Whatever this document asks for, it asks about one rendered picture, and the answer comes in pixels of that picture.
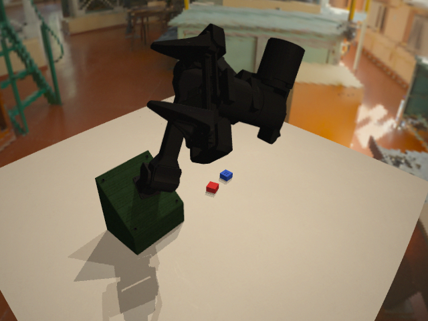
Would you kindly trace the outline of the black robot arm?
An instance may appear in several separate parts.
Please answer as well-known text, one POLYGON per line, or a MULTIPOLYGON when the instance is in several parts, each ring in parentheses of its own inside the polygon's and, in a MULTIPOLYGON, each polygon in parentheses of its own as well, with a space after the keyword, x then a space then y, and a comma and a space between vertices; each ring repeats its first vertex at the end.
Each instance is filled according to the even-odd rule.
MULTIPOLYGON (((257 85, 263 91, 263 106, 258 117, 246 124, 259 127, 257 137, 269 144, 281 136, 280 130, 287 114, 286 100, 304 53, 302 47, 292 42, 271 37, 257 73, 242 69, 236 74, 224 57, 217 60, 218 72, 230 68, 234 78, 244 81, 250 77, 257 79, 257 85)), ((179 60, 173 74, 173 103, 202 109, 202 69, 192 65, 186 69, 179 60)), ((183 138, 183 133, 168 122, 159 153, 149 163, 142 163, 140 176, 132 178, 141 199, 162 192, 172 193, 178 188, 182 171, 177 159, 183 138)))

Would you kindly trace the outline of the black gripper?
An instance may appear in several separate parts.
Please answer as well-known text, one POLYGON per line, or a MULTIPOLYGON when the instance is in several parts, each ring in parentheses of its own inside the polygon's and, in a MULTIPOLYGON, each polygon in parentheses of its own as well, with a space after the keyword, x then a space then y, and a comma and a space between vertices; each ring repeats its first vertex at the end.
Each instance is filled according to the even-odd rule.
POLYGON ((146 106, 172 123, 184 136, 193 163, 210 164, 233 150, 231 125, 253 122, 263 106, 257 79, 233 77, 233 70, 218 72, 225 53, 224 30, 209 24, 198 36, 153 42, 150 49, 181 60, 186 69, 202 69, 202 109, 150 100, 146 106), (219 116, 222 118, 219 121, 219 116))

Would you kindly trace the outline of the blue toy brick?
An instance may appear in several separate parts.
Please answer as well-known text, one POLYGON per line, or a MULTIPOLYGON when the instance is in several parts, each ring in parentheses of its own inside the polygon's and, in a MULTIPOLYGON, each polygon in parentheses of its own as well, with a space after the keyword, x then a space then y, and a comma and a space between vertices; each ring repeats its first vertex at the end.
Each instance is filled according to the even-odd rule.
POLYGON ((233 177, 233 173, 228 171, 228 170, 224 170, 220 173, 220 177, 221 179, 228 181, 229 179, 231 179, 233 177))

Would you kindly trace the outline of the red block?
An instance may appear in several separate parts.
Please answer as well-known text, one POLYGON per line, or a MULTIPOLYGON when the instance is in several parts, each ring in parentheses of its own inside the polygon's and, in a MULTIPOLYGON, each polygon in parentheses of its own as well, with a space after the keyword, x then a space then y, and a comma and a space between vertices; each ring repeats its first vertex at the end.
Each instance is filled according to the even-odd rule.
POLYGON ((219 188, 218 183, 214 183, 214 182, 210 181, 209 184, 206 186, 206 191, 215 194, 217 192, 218 188, 219 188))

